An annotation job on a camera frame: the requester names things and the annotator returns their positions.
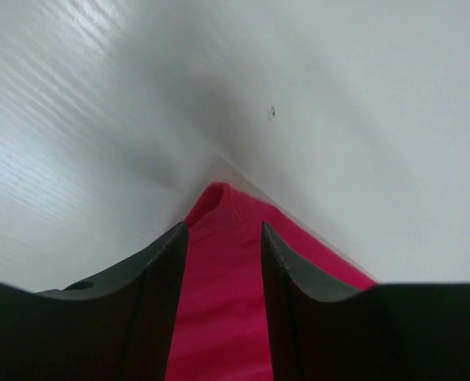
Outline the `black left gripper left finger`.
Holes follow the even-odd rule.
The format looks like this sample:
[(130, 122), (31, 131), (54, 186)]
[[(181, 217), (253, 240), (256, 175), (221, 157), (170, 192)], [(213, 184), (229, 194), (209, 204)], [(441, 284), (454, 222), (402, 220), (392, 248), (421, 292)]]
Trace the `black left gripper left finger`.
[(188, 229), (63, 290), (0, 283), (0, 380), (162, 380)]

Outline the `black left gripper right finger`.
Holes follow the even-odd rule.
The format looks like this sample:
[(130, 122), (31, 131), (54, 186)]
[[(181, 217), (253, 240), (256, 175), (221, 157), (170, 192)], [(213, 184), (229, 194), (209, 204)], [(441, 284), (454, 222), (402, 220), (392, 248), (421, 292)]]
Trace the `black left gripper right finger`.
[(470, 380), (470, 283), (366, 290), (324, 272), (263, 224), (276, 380)]

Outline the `magenta t-shirt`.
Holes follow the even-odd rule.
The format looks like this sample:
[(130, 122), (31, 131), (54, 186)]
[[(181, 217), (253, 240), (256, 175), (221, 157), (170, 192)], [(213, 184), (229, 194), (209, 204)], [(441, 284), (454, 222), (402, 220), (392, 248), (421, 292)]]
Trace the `magenta t-shirt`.
[(272, 379), (260, 262), (265, 222), (334, 277), (360, 289), (375, 283), (278, 208), (228, 183), (210, 184), (185, 222), (187, 260), (168, 380)]

